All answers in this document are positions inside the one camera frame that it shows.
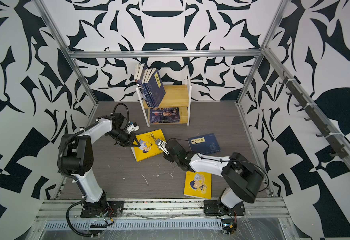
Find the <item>thick blue book yellow label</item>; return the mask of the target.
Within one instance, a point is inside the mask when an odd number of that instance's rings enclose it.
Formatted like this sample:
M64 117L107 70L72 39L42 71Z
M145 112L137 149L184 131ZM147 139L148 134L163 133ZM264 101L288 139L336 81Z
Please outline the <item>thick blue book yellow label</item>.
M141 71L140 71L140 76L139 76L139 83L140 83L140 88L141 92L144 95L144 99L148 105L149 108L154 107L154 101L153 98L149 92L148 85L145 83L146 80L146 73L147 73L148 68L145 65L141 66Z

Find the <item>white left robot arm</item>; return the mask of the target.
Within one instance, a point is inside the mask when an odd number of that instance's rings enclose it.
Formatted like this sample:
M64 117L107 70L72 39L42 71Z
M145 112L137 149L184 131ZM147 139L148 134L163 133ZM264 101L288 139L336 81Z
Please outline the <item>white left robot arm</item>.
M99 203L105 198L93 172L93 144L101 137L109 136L122 147L139 147L137 130L137 123L120 113L113 113L97 118L92 125L80 128L76 133L62 136L57 160L59 172L78 185L86 203Z

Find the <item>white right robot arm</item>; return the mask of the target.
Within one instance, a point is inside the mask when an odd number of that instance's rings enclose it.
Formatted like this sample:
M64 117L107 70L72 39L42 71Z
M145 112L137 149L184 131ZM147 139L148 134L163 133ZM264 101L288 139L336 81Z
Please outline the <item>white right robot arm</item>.
M223 191L218 202L228 209L233 209L241 202L253 204L261 192L263 181L268 178L262 167L240 153L227 157L207 156L186 151L177 139L167 142L156 140L156 145L164 152L166 160L176 163L184 171L222 177L229 188Z

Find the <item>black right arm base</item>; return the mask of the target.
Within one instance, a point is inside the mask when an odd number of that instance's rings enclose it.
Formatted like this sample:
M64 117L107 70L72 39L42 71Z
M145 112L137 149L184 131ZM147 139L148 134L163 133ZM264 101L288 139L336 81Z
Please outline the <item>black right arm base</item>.
M244 216L245 207L244 203L238 203L234 208L229 208L224 205L220 200L204 200L204 214L208 217L217 216Z

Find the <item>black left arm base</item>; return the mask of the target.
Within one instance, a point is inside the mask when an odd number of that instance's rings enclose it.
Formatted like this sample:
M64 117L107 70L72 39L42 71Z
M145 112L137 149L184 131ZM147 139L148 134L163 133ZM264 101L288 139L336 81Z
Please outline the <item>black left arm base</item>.
M96 203L83 203L81 218L95 218L100 217L101 214L106 218L116 217L124 210L124 201L107 201L105 199Z

